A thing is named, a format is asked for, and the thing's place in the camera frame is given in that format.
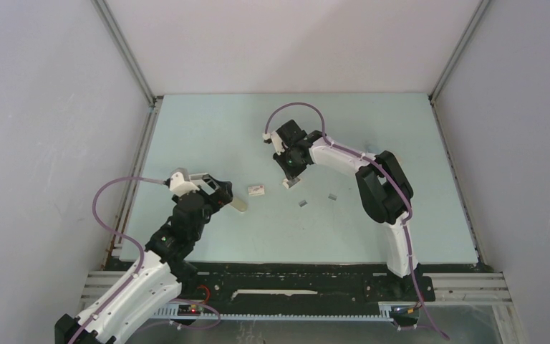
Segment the olive green stapler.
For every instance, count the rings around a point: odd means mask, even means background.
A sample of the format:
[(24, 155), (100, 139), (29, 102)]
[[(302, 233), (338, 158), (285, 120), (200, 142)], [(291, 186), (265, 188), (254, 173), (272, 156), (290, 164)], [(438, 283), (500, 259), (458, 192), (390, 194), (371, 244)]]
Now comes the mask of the olive green stapler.
[(242, 199), (233, 197), (230, 205), (235, 208), (235, 210), (239, 211), (240, 213), (244, 213), (248, 209), (247, 203), (245, 203)]

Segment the white stapler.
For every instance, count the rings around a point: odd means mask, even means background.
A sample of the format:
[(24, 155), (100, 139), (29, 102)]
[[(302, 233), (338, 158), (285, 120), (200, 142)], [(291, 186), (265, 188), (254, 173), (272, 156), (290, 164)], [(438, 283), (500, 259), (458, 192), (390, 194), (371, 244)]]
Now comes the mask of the white stapler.
[(194, 173), (189, 175), (189, 180), (193, 183), (198, 183), (200, 180), (205, 180), (210, 175), (208, 173)]

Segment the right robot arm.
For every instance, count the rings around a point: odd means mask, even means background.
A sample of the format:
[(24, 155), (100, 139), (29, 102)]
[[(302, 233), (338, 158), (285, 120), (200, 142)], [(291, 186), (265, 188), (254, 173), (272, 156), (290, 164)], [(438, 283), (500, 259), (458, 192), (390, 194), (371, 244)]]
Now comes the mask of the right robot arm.
[(355, 178), (367, 215), (389, 227), (385, 232), (387, 268), (394, 274), (387, 281), (389, 293), (399, 300), (409, 298), (417, 289), (411, 274), (418, 262), (403, 224), (411, 216), (413, 189), (396, 157), (387, 150), (375, 155), (348, 148), (319, 130), (307, 133), (294, 120), (262, 137), (274, 147), (273, 159), (284, 172), (286, 188), (297, 184), (310, 165), (326, 166)]

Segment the staple tray box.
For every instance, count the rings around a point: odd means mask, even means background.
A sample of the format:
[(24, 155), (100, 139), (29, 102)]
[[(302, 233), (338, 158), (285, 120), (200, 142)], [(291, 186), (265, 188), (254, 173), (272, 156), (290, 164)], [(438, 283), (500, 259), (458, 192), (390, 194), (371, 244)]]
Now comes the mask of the staple tray box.
[(290, 189), (290, 188), (292, 188), (293, 186), (297, 185), (299, 182), (300, 182), (300, 179), (299, 179), (299, 178), (293, 178), (293, 179), (287, 179), (287, 178), (285, 178), (285, 179), (282, 181), (282, 185), (283, 185), (286, 189)]

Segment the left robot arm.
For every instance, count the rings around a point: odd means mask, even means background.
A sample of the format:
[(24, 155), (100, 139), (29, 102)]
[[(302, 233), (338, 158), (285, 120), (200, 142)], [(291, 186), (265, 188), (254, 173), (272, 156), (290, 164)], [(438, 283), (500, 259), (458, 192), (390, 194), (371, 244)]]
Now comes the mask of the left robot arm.
[(211, 217), (233, 202), (233, 185), (208, 173), (178, 168), (165, 180), (175, 206), (147, 244), (123, 234), (140, 256), (106, 293), (76, 316), (63, 315), (54, 326), (56, 343), (126, 343), (160, 307), (192, 297), (198, 270), (186, 257)]

